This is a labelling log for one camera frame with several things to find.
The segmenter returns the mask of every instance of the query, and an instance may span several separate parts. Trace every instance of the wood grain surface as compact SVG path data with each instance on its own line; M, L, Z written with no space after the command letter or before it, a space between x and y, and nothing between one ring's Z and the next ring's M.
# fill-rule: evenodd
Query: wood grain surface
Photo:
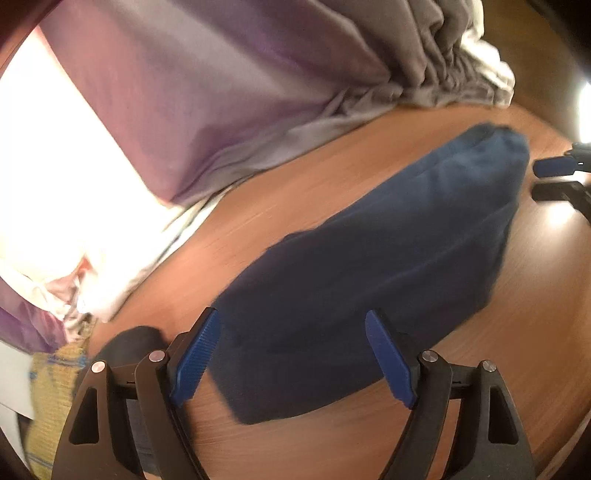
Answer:
M482 121L525 134L533 158L569 147L518 106L396 109L229 193L116 319L97 328L91 353L136 325L157 326L169 339L189 329L270 245L318 225ZM498 364L540 471L591 408L591 229L559 204L536 205L529 197L532 180L529 172L490 305L436 350L449 362L476 365L490 358ZM443 470L457 406L453 402L431 478ZM381 381L305 415L246 426L233 419L207 374L188 411L195 448L213 480L377 479L408 414Z

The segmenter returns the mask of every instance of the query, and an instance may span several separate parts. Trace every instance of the gray fabric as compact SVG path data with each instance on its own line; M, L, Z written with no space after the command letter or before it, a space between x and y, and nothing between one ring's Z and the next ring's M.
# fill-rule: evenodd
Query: gray fabric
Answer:
M191 203L391 109L506 103L463 0L64 0L41 24L157 196Z

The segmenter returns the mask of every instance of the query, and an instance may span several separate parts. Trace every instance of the navy blue cloth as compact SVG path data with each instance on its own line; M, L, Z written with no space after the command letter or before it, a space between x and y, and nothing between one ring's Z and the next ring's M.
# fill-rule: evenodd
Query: navy blue cloth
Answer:
M370 309L424 349L483 308L528 160L522 135L477 125L245 269L214 303L210 363L238 420L299 415L382 378Z

